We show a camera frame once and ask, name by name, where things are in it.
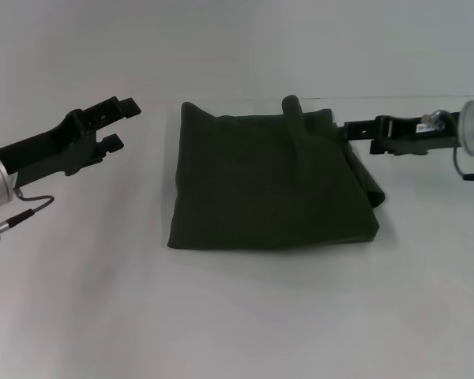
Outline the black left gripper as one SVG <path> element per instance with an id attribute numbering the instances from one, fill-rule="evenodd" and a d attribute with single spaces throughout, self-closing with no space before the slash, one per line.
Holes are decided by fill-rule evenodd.
<path id="1" fill-rule="evenodd" d="M 98 142 L 97 130 L 140 113 L 132 98 L 113 96 L 86 110 L 71 111 L 54 129 L 0 148 L 0 161 L 8 174 L 17 176 L 17 186 L 58 172 L 71 176 L 124 147 L 117 134 Z"/>

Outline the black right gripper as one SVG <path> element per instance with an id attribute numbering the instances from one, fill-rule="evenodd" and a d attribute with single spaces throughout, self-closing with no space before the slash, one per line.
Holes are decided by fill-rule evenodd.
<path id="1" fill-rule="evenodd" d="M 346 122 L 342 127 L 345 141 L 372 140 L 371 155 L 424 156 L 430 150 L 456 146 L 457 122 L 460 113 L 440 114 L 434 125 L 421 118 L 378 116 L 374 120 Z"/>

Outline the dark green FREE t-shirt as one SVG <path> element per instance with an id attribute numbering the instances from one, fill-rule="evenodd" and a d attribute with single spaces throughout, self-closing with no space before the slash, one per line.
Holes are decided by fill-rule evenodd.
<path id="1" fill-rule="evenodd" d="M 295 96 L 278 115 L 181 108 L 177 196 L 168 246 L 289 250 L 370 242 L 386 195 L 343 141 L 330 109 Z"/>

